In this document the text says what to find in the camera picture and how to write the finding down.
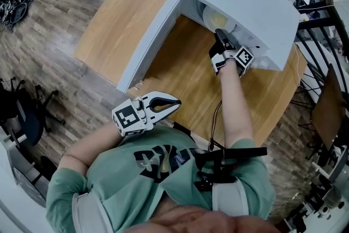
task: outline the black cable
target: black cable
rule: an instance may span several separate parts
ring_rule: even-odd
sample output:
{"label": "black cable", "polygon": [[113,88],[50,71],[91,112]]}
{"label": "black cable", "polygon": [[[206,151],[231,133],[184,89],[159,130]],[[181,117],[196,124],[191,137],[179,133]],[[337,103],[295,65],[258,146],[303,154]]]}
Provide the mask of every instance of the black cable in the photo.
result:
{"label": "black cable", "polygon": [[213,135],[214,135],[214,131],[216,129],[216,123],[217,123],[217,115],[218,115],[218,111],[219,111],[221,105],[222,105],[222,100],[218,103],[218,105],[213,113],[212,127],[211,127],[211,138],[210,138],[211,140],[213,140]]}

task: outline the black chair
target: black chair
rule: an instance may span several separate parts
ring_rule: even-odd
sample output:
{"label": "black chair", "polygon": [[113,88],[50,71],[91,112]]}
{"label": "black chair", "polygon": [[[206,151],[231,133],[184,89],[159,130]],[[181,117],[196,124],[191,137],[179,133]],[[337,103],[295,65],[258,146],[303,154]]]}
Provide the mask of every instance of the black chair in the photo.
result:
{"label": "black chair", "polygon": [[18,86],[15,88],[13,85],[13,81],[15,80],[15,77],[11,79],[11,91],[8,91],[2,84],[3,80],[0,79],[0,100],[2,101],[0,110],[0,124],[5,123],[9,118],[14,118],[17,116],[17,93],[25,81],[21,80]]}
{"label": "black chair", "polygon": [[27,141],[32,145],[36,145],[43,131],[47,133],[51,132],[51,129],[47,127],[46,118],[49,117],[62,125],[65,125],[64,120],[59,120],[47,111],[46,107],[53,95],[58,95],[58,91],[53,91],[49,97],[42,103],[43,91],[41,86],[36,86],[36,99],[32,99],[30,94],[25,89],[20,89],[18,92],[18,119],[24,134],[27,137]]}

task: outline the wood grain surface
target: wood grain surface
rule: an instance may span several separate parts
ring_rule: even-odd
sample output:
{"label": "wood grain surface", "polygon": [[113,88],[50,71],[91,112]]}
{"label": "wood grain surface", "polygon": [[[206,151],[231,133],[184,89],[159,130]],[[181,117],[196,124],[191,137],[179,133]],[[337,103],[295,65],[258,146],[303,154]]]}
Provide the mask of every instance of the wood grain surface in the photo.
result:
{"label": "wood grain surface", "polygon": [[105,0],[75,56],[118,83],[138,43],[166,0]]}
{"label": "wood grain surface", "polygon": [[[143,85],[129,92],[143,95],[161,91],[179,98],[182,106],[171,119],[209,139],[213,113],[221,100],[220,80],[214,75],[208,57],[214,42],[211,31],[181,16],[154,59]],[[250,69],[242,77],[258,146],[271,133],[298,86],[297,65],[302,76],[306,60],[300,52],[297,57],[293,48],[284,71]],[[214,138],[223,143],[221,111]]]}
{"label": "wood grain surface", "polygon": [[[27,147],[36,166],[40,166],[41,156],[58,164],[73,143],[110,121],[111,110],[127,98],[115,89],[115,84],[72,56],[103,1],[34,0],[13,33],[0,31],[0,76],[5,81],[13,76],[25,79],[25,88],[33,97],[36,84],[47,92],[60,91],[47,108],[67,123],[62,126],[49,121],[52,132],[44,133],[36,146]],[[295,94],[293,100],[310,102],[304,92]],[[310,131],[297,126],[309,122],[309,110],[289,104],[263,144],[268,148],[263,160],[276,191],[274,209],[268,218],[274,224],[309,193],[314,168],[305,157],[311,152],[306,144],[312,137]],[[289,201],[296,192],[300,195]]]}

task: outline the wooden table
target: wooden table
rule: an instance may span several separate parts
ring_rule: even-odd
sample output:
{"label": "wooden table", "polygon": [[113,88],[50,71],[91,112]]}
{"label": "wooden table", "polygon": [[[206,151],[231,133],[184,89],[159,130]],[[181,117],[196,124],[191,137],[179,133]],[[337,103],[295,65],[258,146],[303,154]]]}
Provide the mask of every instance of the wooden table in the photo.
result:
{"label": "wooden table", "polygon": [[[106,0],[80,40],[75,56],[114,83],[152,19],[166,0]],[[220,81],[215,77],[208,50],[211,31],[181,16],[167,36],[133,95],[150,91],[172,94],[182,101],[171,119],[209,139],[213,112],[220,101]],[[284,113],[306,67],[301,52],[293,48],[284,71],[250,69],[242,77],[250,108],[255,142],[261,145]],[[223,142],[222,115],[218,115],[215,139]]]}

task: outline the green t-shirt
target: green t-shirt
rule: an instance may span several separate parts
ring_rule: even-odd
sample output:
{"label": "green t-shirt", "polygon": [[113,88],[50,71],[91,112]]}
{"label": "green t-shirt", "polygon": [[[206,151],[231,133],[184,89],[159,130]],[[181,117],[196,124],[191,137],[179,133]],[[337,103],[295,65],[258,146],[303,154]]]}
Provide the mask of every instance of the green t-shirt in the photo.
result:
{"label": "green t-shirt", "polygon": [[[255,147],[243,139],[232,148]],[[199,192],[193,155],[200,153],[184,133],[168,127],[127,138],[98,156],[86,177],[61,168],[52,176],[47,193],[47,219],[56,232],[75,232],[71,204],[75,193],[92,189],[102,202],[114,232],[147,221],[164,192],[179,205],[212,209],[212,192]],[[204,167],[204,172],[212,173]],[[251,158],[232,173],[246,192],[250,215],[267,218],[275,193],[261,158]]]}

